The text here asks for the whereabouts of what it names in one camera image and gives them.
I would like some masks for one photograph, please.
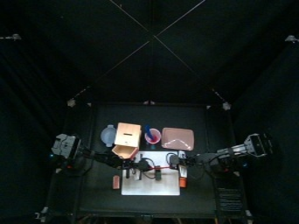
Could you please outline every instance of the ceiling wire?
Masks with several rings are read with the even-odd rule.
[[[109,72],[120,65],[122,64],[122,62],[149,43],[149,41],[144,42],[144,44],[141,46],[138,46],[117,63],[116,65],[109,68],[93,81],[92,85],[94,85],[98,80],[109,74]],[[90,88],[90,85],[86,86],[84,89],[80,90],[80,92],[69,99],[69,101],[74,100],[88,89]]]
[[[145,27],[137,22],[137,20],[126,13],[125,10],[122,10],[122,8],[112,1],[109,0],[109,2],[132,18],[132,20],[142,27],[142,29],[148,32],[148,30],[145,29]]]
[[[204,2],[205,0],[200,1],[154,36],[162,34]]]
[[[128,17],[142,27],[142,29],[146,31],[146,32],[150,32],[152,31],[152,23],[153,23],[153,20],[152,20],[152,17],[150,17],[150,31],[146,30],[146,28],[141,25],[140,22],[137,22],[137,20],[128,14],[128,12],[112,1],[109,0],[109,2],[128,15]],[[198,77],[198,74],[192,70],[192,68],[189,67],[189,65],[182,61],[182,59],[177,56],[177,54],[174,54],[174,52],[170,50],[170,48],[164,44],[164,42],[157,38],[158,35],[161,35],[202,3],[205,2],[205,0],[201,0],[156,35],[152,35],[152,39],[156,39],[158,41],[158,43],[165,47],[165,49],[170,52],[170,54],[174,56],[174,58],[185,65],[185,67],[188,68],[188,70],[196,75],[196,77]],[[153,14],[154,11],[152,9],[152,2],[150,2],[150,13]],[[98,82],[98,80],[109,74],[109,72],[149,43],[149,42],[153,42],[153,41],[146,41],[130,54],[128,54],[128,56],[125,56],[117,63],[116,65],[106,70],[106,72],[104,74],[101,74],[94,82],[92,83],[94,85],[94,83]],[[70,99],[69,101],[74,100],[88,89],[90,88],[90,85],[86,86]],[[226,102],[225,99],[220,96],[218,92],[213,89],[213,88],[209,88],[208,89],[210,90],[210,92],[221,99],[222,102]]]

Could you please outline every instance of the black ceiling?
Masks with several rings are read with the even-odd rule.
[[[299,31],[299,1],[9,0],[1,54],[16,49],[70,99],[233,102]]]

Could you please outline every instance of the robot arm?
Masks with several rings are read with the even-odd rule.
[[[134,163],[134,160],[122,159],[112,152],[94,152],[82,146],[76,136],[68,136],[65,134],[56,136],[50,150],[53,156],[60,158],[58,166],[68,168],[76,167],[74,164],[78,158],[89,158],[118,170],[126,170],[126,177],[130,169],[137,169],[141,172],[148,172],[153,169],[145,159]],[[252,134],[247,137],[243,144],[217,150],[216,153],[202,153],[185,157],[178,157],[176,154],[172,154],[168,159],[168,164],[169,168],[174,170],[178,170],[180,165],[186,167],[206,165],[212,172],[228,172],[235,169],[233,164],[239,158],[245,156],[261,158],[268,153],[272,153],[272,144],[268,135]]]
[[[202,153],[189,157],[170,155],[169,164],[172,169],[178,170],[178,165],[206,165],[210,172],[232,172],[236,163],[243,157],[261,158],[272,153],[272,144],[267,134],[252,134],[243,144],[217,150],[216,153]]]

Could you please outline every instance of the cardboard box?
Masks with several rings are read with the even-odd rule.
[[[133,158],[138,151],[141,126],[120,122],[116,127],[116,141],[112,151],[122,158]]]

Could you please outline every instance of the pink container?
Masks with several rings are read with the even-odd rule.
[[[153,136],[153,140],[148,137],[148,135],[144,133],[144,140],[149,143],[149,144],[157,144],[161,140],[161,133],[157,129],[149,129],[150,134]]]

